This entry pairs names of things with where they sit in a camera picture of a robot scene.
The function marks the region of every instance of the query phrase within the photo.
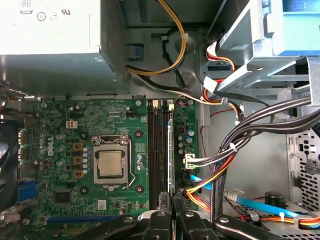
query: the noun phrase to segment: black ram slot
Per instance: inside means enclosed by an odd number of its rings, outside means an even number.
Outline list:
[[[159,169],[159,126],[158,113],[153,108],[152,102],[148,103],[148,177],[149,177],[149,207],[156,210],[159,205],[160,194],[160,169]]]
[[[162,108],[162,159],[163,159],[163,179],[164,179],[164,189],[163,191],[168,191],[168,121],[169,121],[169,111],[168,107]]]

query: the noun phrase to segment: cpu socket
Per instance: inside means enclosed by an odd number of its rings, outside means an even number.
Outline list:
[[[94,183],[105,189],[129,184],[131,140],[127,135],[93,136]]]

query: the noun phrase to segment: dell logo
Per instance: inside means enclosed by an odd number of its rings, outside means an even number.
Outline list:
[[[48,156],[52,157],[54,155],[54,137],[48,138]]]

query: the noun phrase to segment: motherboard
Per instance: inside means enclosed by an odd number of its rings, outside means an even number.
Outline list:
[[[156,209],[158,193],[185,187],[185,153],[198,154],[193,102],[42,101],[34,111],[36,126],[19,132],[18,201],[48,230]]]

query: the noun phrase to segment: fan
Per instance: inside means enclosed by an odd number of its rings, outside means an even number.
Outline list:
[[[0,122],[0,211],[17,202],[18,124]]]

